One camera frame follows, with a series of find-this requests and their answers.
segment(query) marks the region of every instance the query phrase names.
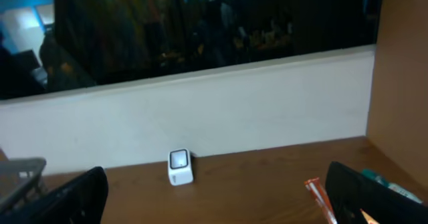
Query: brown wall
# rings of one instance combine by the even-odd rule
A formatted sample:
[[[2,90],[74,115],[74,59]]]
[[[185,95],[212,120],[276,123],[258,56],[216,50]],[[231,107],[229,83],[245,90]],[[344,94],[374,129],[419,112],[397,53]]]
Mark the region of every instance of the brown wall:
[[[384,0],[368,137],[428,187],[428,0]]]

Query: brown table surface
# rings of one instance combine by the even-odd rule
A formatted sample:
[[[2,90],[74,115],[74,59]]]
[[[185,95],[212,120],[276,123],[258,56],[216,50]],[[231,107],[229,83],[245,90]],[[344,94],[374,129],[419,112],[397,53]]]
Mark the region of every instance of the brown table surface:
[[[304,187],[331,161],[372,169],[426,199],[425,190],[366,138],[196,158],[195,182],[172,187],[167,164],[107,169],[103,223],[326,223]],[[54,188],[76,174],[45,177]]]

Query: gray plastic basket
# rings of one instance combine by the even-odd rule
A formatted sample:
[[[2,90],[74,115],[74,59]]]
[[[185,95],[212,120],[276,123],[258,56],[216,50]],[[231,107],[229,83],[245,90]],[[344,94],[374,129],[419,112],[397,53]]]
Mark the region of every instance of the gray plastic basket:
[[[19,208],[47,191],[41,179],[45,165],[44,158],[0,161],[0,214]]]

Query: wooden table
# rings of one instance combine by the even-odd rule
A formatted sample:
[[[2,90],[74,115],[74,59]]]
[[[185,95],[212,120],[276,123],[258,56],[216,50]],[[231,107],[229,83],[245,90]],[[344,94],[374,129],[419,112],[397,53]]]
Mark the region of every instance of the wooden table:
[[[360,137],[197,158],[195,182],[181,187],[169,184],[165,162],[108,169],[102,222],[326,223],[303,182],[324,183],[333,160],[370,168],[427,200],[420,185]],[[45,182],[57,187],[72,176]]]

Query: white device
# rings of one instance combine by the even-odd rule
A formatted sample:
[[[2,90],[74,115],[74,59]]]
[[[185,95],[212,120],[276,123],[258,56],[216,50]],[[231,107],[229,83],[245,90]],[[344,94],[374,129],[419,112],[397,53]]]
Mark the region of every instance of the white device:
[[[173,186],[193,182],[190,151],[186,148],[174,150],[168,155],[168,176]]]

